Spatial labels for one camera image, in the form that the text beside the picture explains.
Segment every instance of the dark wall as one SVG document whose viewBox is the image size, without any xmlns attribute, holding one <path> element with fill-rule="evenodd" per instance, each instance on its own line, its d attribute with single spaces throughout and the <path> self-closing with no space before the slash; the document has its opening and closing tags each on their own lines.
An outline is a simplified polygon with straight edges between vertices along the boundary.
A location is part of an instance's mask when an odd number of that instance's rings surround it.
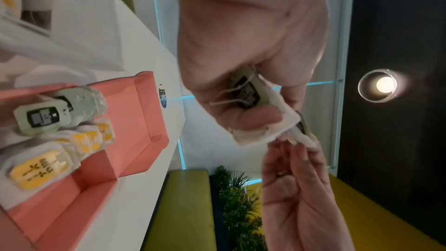
<svg viewBox="0 0 446 251">
<path fill-rule="evenodd" d="M 416 89 L 365 101 L 379 68 Z M 354 0 L 345 86 L 338 177 L 446 244 L 446 0 Z"/>
</svg>

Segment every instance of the cardboard box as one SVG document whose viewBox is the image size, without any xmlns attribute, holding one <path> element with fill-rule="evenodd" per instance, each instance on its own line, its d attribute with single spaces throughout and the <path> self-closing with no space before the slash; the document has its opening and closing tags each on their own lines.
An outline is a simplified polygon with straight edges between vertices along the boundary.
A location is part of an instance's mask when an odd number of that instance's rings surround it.
<svg viewBox="0 0 446 251">
<path fill-rule="evenodd" d="M 0 92 L 0 100 L 73 86 L 14 89 Z M 117 179 L 148 170 L 169 144 L 152 72 L 90 86 L 105 97 L 108 111 L 104 117 L 111 120 L 116 142 L 82 161 L 71 175 L 7 211 L 40 251 L 73 250 L 107 201 Z"/>
</svg>

